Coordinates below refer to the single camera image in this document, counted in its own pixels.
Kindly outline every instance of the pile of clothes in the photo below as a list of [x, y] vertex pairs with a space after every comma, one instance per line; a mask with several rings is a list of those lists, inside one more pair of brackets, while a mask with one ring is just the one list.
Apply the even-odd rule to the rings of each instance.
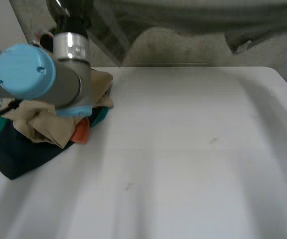
[[15, 179], [46, 162], [75, 143], [86, 144], [90, 130], [113, 107], [109, 97], [112, 75], [92, 70], [92, 114], [89, 117], [58, 117], [54, 105], [23, 101], [0, 118], [0, 172]]

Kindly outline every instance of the orange cloth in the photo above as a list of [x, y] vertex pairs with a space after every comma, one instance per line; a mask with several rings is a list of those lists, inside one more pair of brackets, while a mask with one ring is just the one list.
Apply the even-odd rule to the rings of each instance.
[[79, 144], [86, 144], [89, 139], [90, 123], [87, 118], [83, 118], [76, 126], [73, 136], [70, 141]]

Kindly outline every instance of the dark stain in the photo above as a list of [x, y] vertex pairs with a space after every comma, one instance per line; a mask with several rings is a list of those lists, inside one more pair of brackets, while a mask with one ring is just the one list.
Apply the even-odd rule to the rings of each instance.
[[132, 183], [127, 184], [125, 191], [128, 191], [132, 187], [132, 185], [133, 185]]
[[215, 138], [213, 138], [213, 139], [209, 142], [209, 144], [212, 144], [212, 143], [214, 143], [214, 142], [218, 141], [218, 139], [219, 139], [219, 137], [215, 137]]

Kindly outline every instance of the silver metal ring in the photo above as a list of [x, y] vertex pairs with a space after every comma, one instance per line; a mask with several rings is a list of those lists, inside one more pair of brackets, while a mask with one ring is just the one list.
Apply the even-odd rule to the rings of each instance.
[[58, 60], [78, 59], [90, 63], [90, 45], [86, 37], [65, 32], [54, 38], [54, 56]]

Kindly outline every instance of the light blue joint cap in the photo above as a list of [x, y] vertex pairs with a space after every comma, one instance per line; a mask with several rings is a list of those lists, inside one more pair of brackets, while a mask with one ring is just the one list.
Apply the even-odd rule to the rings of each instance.
[[92, 114], [93, 106], [75, 106], [69, 108], [63, 108], [56, 110], [56, 114], [61, 117], [72, 117], [72, 116], [90, 116]]
[[55, 79], [55, 62], [41, 48], [17, 44], [0, 55], [0, 85], [20, 99], [43, 96]]

